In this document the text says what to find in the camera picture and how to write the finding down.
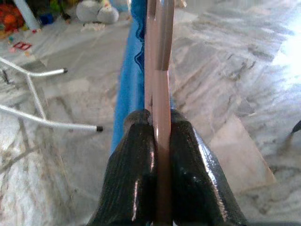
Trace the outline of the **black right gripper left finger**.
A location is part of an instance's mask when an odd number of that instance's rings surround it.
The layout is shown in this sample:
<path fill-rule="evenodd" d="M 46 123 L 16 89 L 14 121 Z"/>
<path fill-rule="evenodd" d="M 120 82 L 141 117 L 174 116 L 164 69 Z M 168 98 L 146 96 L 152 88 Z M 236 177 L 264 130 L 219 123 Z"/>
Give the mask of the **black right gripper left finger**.
<path fill-rule="evenodd" d="M 150 226 L 155 218 L 157 152 L 150 112 L 130 113 L 111 154 L 90 226 Z"/>

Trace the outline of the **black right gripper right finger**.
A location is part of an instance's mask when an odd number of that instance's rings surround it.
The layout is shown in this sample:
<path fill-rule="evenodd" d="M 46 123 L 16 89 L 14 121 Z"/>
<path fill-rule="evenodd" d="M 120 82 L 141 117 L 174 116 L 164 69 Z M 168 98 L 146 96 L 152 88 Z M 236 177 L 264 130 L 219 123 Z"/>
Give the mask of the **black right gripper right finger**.
<path fill-rule="evenodd" d="M 170 153 L 176 225 L 247 225 L 217 157 L 177 110 L 171 111 Z"/>

